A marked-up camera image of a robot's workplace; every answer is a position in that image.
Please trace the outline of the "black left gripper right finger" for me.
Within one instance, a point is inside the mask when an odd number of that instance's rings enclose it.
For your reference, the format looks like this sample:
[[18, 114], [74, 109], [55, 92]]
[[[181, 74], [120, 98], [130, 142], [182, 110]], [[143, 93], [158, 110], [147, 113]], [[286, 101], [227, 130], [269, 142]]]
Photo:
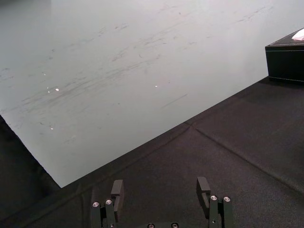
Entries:
[[209, 183], [205, 177], [197, 177], [196, 194], [202, 207], [209, 228], [232, 228], [233, 207], [230, 196], [219, 197], [211, 193]]

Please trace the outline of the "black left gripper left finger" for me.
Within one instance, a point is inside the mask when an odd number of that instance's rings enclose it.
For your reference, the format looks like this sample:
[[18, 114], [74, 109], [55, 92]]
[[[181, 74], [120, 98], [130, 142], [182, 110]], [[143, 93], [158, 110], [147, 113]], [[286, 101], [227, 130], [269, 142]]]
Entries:
[[109, 199], [104, 202], [95, 200], [91, 203], [91, 227], [116, 228], [123, 203], [124, 182], [123, 180], [115, 180]]

